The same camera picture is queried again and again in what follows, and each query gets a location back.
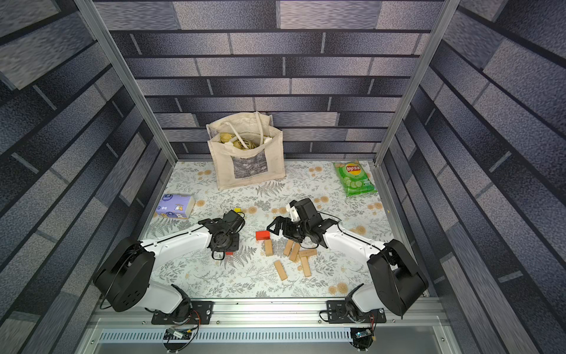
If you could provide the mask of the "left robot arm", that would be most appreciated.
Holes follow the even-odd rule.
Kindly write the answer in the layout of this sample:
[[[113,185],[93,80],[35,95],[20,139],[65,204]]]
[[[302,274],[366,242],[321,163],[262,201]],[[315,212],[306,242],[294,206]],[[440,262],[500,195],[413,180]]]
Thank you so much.
[[[225,257],[237,250],[245,224],[243,212],[230,210],[221,218],[201,220],[165,237],[127,237],[94,273],[93,283],[116,312],[141,307],[185,319],[192,311],[190,297],[178,286],[151,280],[153,271],[195,251],[209,250],[212,257]]]

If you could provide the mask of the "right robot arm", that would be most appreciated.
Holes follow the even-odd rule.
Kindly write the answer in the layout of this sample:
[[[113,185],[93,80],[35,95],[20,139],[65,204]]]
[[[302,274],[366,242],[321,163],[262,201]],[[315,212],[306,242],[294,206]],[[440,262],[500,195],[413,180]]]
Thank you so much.
[[[278,216],[267,230],[296,242],[310,239],[316,246],[344,253],[368,267],[371,283],[361,284],[345,297],[346,316],[362,322],[372,311],[387,309],[403,317],[428,289],[429,282],[411,253],[398,240],[388,243],[346,231],[334,215],[323,218],[310,199],[293,200],[289,216]]]

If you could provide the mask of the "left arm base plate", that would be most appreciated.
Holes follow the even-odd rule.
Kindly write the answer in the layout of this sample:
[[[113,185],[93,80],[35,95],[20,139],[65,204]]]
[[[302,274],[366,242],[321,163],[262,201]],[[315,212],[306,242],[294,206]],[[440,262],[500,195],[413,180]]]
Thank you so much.
[[[182,302],[172,314],[162,311],[154,311],[151,320],[152,325],[208,325],[210,323],[214,308],[212,301]]]

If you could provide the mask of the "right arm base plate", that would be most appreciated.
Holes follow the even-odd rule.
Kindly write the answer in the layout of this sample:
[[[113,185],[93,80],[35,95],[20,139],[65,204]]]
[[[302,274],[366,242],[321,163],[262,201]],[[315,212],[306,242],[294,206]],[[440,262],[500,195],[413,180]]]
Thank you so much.
[[[383,324],[386,314],[382,308],[364,313],[346,300],[326,301],[327,321],[330,324]]]

